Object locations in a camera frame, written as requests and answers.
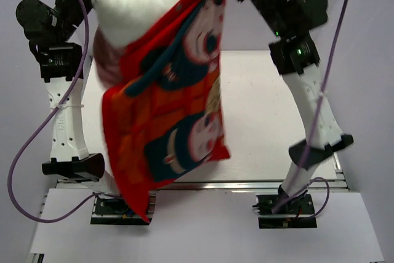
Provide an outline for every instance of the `cartoon character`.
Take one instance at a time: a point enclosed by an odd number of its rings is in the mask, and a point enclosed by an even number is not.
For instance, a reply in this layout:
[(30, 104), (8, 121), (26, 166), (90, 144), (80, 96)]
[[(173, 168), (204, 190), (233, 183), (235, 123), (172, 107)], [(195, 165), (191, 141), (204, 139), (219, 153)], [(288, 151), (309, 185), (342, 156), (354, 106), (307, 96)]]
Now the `cartoon character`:
[(146, 144), (144, 153), (153, 180), (181, 177), (209, 161), (222, 132), (219, 113), (187, 116), (162, 137)]
[(209, 65), (209, 72), (213, 72), (219, 62), (224, 8), (225, 0), (205, 0), (183, 39), (188, 60), (197, 65)]
[[(205, 0), (200, 12), (187, 29), (179, 46), (161, 76), (158, 84), (167, 91), (197, 84), (219, 64), (225, 0)], [(166, 50), (152, 50), (142, 60), (142, 71), (147, 71)]]

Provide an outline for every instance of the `purple wall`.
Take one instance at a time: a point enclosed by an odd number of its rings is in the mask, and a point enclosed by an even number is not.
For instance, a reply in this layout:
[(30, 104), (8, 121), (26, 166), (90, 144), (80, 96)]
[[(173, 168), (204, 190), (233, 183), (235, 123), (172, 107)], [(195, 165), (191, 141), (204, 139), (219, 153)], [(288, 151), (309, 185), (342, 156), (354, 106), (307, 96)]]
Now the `purple wall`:
[[(317, 39), (323, 65), (341, 7), (338, 0)], [(387, 263), (394, 262), (393, 21), (394, 0), (350, 0), (328, 90), (338, 122), (355, 137), (339, 155), (345, 176), (363, 196)]]
[[(26, 262), (36, 223), (12, 206), (7, 194), (7, 174), (19, 148), (49, 114), (39, 65), (15, 17), (20, 1), (0, 0), (0, 261), (12, 263)], [(50, 146), (50, 130), (46, 129), (26, 150), (15, 170), (15, 195), (34, 215), (38, 215), (48, 187), (41, 163), (48, 160)]]

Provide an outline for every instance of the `white platform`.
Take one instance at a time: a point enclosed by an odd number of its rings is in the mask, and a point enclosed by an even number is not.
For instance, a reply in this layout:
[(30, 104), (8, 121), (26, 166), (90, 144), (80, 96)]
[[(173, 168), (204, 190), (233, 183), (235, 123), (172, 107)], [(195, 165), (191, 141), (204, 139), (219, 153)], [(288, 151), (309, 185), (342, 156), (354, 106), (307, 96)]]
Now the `white platform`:
[[(222, 52), (222, 102), (232, 158), (205, 164), (182, 181), (283, 180), (290, 165), (287, 150), (305, 137), (292, 95), (267, 51)], [(91, 153), (107, 153), (101, 125), (104, 89), (92, 67), (82, 110), (84, 135)], [(335, 179), (334, 159), (315, 176)]]
[[(87, 189), (52, 189), (44, 218), (69, 211)], [(313, 194), (320, 207), (324, 194)], [(90, 225), (92, 203), (39, 224), (31, 253), (43, 263), (370, 263), (383, 257), (359, 193), (333, 193), (317, 229), (259, 229), (253, 193), (159, 192), (149, 227)]]

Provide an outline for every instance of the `wire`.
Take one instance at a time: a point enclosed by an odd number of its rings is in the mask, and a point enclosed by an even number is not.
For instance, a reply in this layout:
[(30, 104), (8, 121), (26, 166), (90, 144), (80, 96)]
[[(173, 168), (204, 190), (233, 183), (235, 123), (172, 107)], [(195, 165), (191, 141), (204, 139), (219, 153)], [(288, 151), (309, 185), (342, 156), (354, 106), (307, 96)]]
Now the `wire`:
[(299, 216), (301, 216), (302, 213), (302, 208), (300, 207), (298, 214), (293, 218), (293, 220), (297, 219)]
[(311, 219), (311, 218), (315, 218), (315, 217), (319, 216), (319, 215), (321, 214), (321, 212), (323, 212), (324, 209), (325, 209), (325, 207), (327, 206), (328, 200), (330, 199), (330, 185), (328, 184), (328, 181), (327, 181), (326, 179), (322, 178), (322, 177), (316, 177), (316, 178), (312, 179), (312, 180), (309, 182), (309, 185), (312, 184), (312, 183), (314, 183), (314, 182), (316, 182), (316, 181), (319, 181), (319, 180), (320, 180), (320, 181), (323, 181), (323, 182), (326, 184), (326, 188), (327, 188), (326, 199), (325, 199), (323, 205), (321, 206), (321, 208), (319, 209), (319, 211), (317, 211), (317, 212), (314, 213), (313, 215), (308, 216), (308, 217), (304, 217), (304, 218), (299, 218), (299, 219)]
[[(59, 101), (59, 105), (63, 104), (65, 102), (65, 100), (67, 99), (67, 97), (69, 96), (69, 94), (71, 93), (71, 91), (73, 90), (81, 72), (83, 69), (83, 65), (86, 59), (86, 55), (87, 55), (87, 48), (89, 45), (89, 22), (87, 19), (87, 11), (85, 8), (85, 5), (83, 3), (83, 0), (78, 0), (79, 4), (81, 5), (81, 9), (82, 9), (82, 14), (84, 17), (84, 23), (85, 23), (85, 42), (84, 42), (84, 49), (82, 52), (82, 58), (81, 61), (79, 63), (77, 72), (75, 73), (74, 79), (71, 82), (69, 88), (67, 89), (67, 91), (65, 92), (64, 96), (60, 99)], [(8, 195), (10, 196), (10, 200), (12, 202), (12, 204), (15, 206), (15, 208), (21, 213), (23, 214), (25, 217), (36, 221), (36, 222), (40, 222), (40, 223), (55, 223), (55, 222), (59, 222), (61, 220), (66, 219), (67, 217), (69, 217), (70, 215), (72, 215), (75, 211), (77, 211), (84, 203), (86, 203), (88, 200), (90, 200), (91, 198), (97, 196), (97, 195), (101, 195), (101, 193), (93, 193), (91, 195), (89, 195), (87, 198), (85, 198), (80, 204), (78, 204), (74, 209), (72, 209), (70, 212), (68, 212), (67, 214), (65, 214), (62, 217), (56, 218), (56, 219), (41, 219), (38, 217), (35, 217), (32, 214), (29, 214), (28, 212), (26, 212), (18, 203), (18, 201), (15, 198), (14, 195), (14, 189), (12, 188), (12, 177), (14, 175), (14, 171), (15, 171), (15, 167), (18, 163), (18, 160), (20, 159), (21, 155), (23, 154), (23, 152), (26, 150), (26, 148), (30, 145), (30, 143), (37, 137), (37, 135), (44, 129), (44, 127), (51, 121), (51, 119), (55, 116), (55, 114), (59, 111), (59, 108), (56, 107), (52, 110), (52, 112), (48, 115), (48, 117), (44, 120), (44, 122), (37, 128), (37, 130), (31, 135), (31, 137), (22, 145), (21, 149), (18, 151), (18, 153), (16, 154), (14, 160), (12, 161), (11, 167), (9, 169), (8, 172), (8, 178), (7, 178), (7, 189), (8, 189)]]
[[(304, 152), (302, 153), (302, 156), (301, 156), (301, 159), (300, 159), (300, 163), (297, 166), (297, 172), (294, 174), (293, 178), (290, 180), (289, 188), (292, 188), (294, 186), (294, 183), (296, 182), (297, 178), (299, 177), (301, 169), (306, 165), (307, 158), (308, 158), (309, 153), (310, 153), (310, 149), (311, 149), (310, 142), (312, 141), (312, 138), (315, 135), (316, 126), (317, 126), (318, 118), (319, 118), (319, 115), (320, 115), (321, 105), (323, 103), (324, 93), (326, 91), (327, 82), (328, 82), (328, 78), (329, 78), (329, 75), (330, 75), (330, 70), (331, 70), (331, 66), (332, 66), (332, 60), (334, 58), (334, 53), (335, 53), (335, 49), (336, 49), (336, 45), (337, 45), (338, 37), (339, 37), (339, 32), (340, 32), (340, 29), (341, 29), (341, 26), (342, 26), (342, 23), (343, 23), (343, 20), (344, 20), (344, 16), (345, 16), (345, 12), (346, 12), (348, 1), (349, 0), (344, 0), (344, 4), (343, 4), (342, 10), (340, 12), (338, 25), (337, 25), (337, 28), (336, 28), (336, 31), (335, 31), (335, 34), (334, 34), (334, 39), (332, 41), (332, 46), (331, 46), (331, 50), (330, 50), (330, 54), (329, 54), (329, 58), (328, 58), (327, 69), (326, 69), (326, 72), (324, 74), (323, 82), (321, 83), (321, 88), (320, 88), (320, 94), (321, 95), (319, 96), (319, 99), (318, 99), (317, 104), (316, 104), (316, 111), (315, 111), (315, 115), (313, 117), (313, 123), (312, 123), (312, 128), (311, 128), (311, 131), (310, 131), (310, 135), (309, 135), (309, 137), (307, 139), (307, 145), (305, 146)], [(325, 179), (323, 179), (323, 178), (319, 178), (319, 179), (326, 183), (327, 188), (328, 188), (327, 196), (329, 197), (329, 184), (328, 184), (328, 182)], [(289, 196), (288, 198), (280, 199), (279, 202), (273, 207), (272, 213), (278, 212), (280, 207), (282, 207), (288, 201), (292, 200), (299, 193), (304, 192), (305, 190), (307, 190), (308, 186), (309, 185), (305, 186), (302, 190), (297, 192), (295, 195)], [(326, 207), (327, 202), (328, 202), (328, 197), (326, 198), (326, 202), (324, 203), (323, 207), (318, 211), (318, 213), (316, 213), (314, 215), (314, 217), (317, 216), (319, 213), (321, 213), (323, 211), (323, 209)]]

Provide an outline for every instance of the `white floor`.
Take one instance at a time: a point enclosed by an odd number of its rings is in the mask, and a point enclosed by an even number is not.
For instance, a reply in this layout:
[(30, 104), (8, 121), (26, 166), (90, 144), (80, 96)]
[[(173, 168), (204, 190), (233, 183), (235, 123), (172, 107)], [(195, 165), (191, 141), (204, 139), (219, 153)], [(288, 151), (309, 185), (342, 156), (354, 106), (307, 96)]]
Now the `white floor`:
[[(222, 52), (222, 103), (232, 158), (205, 164), (182, 181), (283, 180), (290, 165), (289, 146), (305, 137), (292, 95), (267, 51)], [(86, 144), (91, 153), (107, 154), (101, 133), (101, 97), (95, 67), (82, 103)], [(335, 179), (334, 159), (315, 176)]]

